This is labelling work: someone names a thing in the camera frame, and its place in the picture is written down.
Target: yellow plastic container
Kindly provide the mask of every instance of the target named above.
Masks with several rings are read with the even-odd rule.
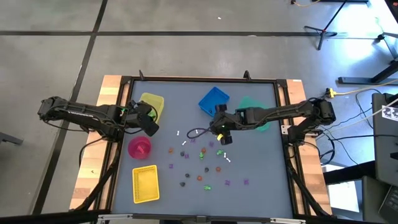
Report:
[[[141,95],[141,98],[139,99],[140,101],[144,101],[150,105],[152,105],[156,111],[157,111],[157,116],[158,118],[156,119],[156,123],[159,124],[160,121],[160,115],[162,114],[163,107],[164,107],[164,98],[158,95],[154,95],[151,93],[143,93]],[[150,114],[155,115],[155,111],[152,110]]]
[[[134,203],[150,202],[160,198],[156,165],[132,170],[132,194]]]

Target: blue container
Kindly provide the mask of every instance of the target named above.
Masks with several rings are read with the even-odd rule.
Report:
[[[200,108],[208,115],[214,117],[216,105],[226,104],[229,96],[217,87],[213,87],[199,102]]]

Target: yellow clamp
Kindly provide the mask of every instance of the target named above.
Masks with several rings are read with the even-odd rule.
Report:
[[[217,141],[219,141],[222,137],[224,137],[223,134],[219,134],[219,135],[217,136]]]

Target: pink bowl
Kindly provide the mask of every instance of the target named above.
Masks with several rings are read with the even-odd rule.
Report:
[[[138,136],[129,142],[129,155],[134,159],[146,159],[150,154],[151,147],[149,138]]]

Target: teal object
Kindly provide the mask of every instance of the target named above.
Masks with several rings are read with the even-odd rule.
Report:
[[[268,109],[268,107],[266,105],[262,104],[261,102],[258,102],[258,101],[254,100],[254,99],[252,99],[252,98],[250,98],[248,96],[245,96],[242,99],[241,103],[239,104],[239,108],[238,109],[248,108],[248,107],[260,107],[260,108],[263,108],[263,109]],[[266,123],[265,125],[256,128],[256,130],[263,132],[263,131],[265,131],[265,130],[267,130],[269,128],[269,125],[270,125],[269,123]]]

